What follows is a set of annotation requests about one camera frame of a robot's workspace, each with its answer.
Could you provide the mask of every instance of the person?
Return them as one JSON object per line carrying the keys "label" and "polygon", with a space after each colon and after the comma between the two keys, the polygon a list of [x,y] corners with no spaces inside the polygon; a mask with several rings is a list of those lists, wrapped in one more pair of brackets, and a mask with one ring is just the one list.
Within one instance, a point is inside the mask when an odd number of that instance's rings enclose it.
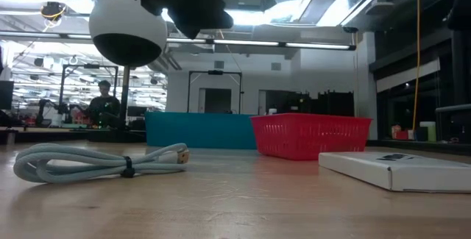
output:
{"label": "person", "polygon": [[103,80],[98,86],[101,95],[91,100],[85,114],[90,117],[93,125],[104,125],[100,124],[102,113],[118,116],[121,104],[116,97],[110,95],[111,84],[108,81]]}

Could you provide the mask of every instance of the cardboard box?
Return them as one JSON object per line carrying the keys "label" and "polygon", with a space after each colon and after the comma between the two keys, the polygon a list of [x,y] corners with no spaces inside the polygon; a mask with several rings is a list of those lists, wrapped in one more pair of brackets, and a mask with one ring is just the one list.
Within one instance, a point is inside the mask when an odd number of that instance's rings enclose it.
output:
{"label": "cardboard box", "polygon": [[319,165],[387,190],[471,192],[471,165],[411,154],[321,153]]}

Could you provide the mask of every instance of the teal box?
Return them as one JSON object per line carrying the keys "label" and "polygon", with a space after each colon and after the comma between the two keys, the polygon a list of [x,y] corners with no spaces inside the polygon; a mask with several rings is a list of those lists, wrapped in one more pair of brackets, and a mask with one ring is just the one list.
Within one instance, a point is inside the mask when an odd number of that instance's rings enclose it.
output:
{"label": "teal box", "polygon": [[257,149],[250,115],[146,113],[147,145]]}

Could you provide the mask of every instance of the red basket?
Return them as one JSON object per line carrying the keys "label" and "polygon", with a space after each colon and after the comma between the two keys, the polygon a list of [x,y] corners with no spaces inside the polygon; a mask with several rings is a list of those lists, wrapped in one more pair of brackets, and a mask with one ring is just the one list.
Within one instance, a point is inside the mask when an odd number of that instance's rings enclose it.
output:
{"label": "red basket", "polygon": [[261,154],[318,160],[326,151],[364,151],[370,118],[286,113],[251,117]]}

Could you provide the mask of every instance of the table surface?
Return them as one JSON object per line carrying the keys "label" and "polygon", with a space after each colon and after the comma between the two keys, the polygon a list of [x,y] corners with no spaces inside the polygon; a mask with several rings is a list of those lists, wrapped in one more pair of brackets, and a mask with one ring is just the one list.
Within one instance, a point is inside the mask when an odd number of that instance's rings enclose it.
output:
{"label": "table surface", "polygon": [[[112,154],[143,144],[65,143]],[[38,185],[0,146],[1,238],[468,238],[471,195],[395,193],[254,151],[192,149],[188,170]],[[471,157],[370,148],[471,163]]]}
{"label": "table surface", "polygon": [[[0,131],[6,130],[6,127],[1,127],[0,126]],[[24,128],[23,127],[13,127],[12,129],[23,133]],[[71,129],[66,129],[66,128],[40,128],[40,127],[27,127],[25,132],[70,132]]]}

